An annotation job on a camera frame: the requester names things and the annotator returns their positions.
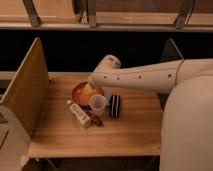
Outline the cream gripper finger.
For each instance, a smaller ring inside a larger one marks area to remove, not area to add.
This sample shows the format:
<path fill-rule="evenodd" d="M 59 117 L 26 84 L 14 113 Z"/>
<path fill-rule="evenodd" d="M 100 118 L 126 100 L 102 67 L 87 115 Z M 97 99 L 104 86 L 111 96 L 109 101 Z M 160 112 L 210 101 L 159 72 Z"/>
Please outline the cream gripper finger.
<path fill-rule="evenodd" d="M 93 91 L 93 86 L 89 83 L 86 84 L 86 86 L 83 88 L 84 94 L 90 94 Z"/>

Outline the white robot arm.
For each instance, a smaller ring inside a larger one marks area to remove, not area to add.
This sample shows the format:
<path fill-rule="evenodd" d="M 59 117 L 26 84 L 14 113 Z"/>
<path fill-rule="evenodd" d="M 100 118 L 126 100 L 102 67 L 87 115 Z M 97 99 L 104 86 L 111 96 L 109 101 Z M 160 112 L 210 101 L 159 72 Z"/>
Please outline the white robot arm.
<path fill-rule="evenodd" d="M 107 55 L 88 82 L 167 94 L 159 171 L 213 171 L 213 59 L 123 68 L 117 57 Z"/>

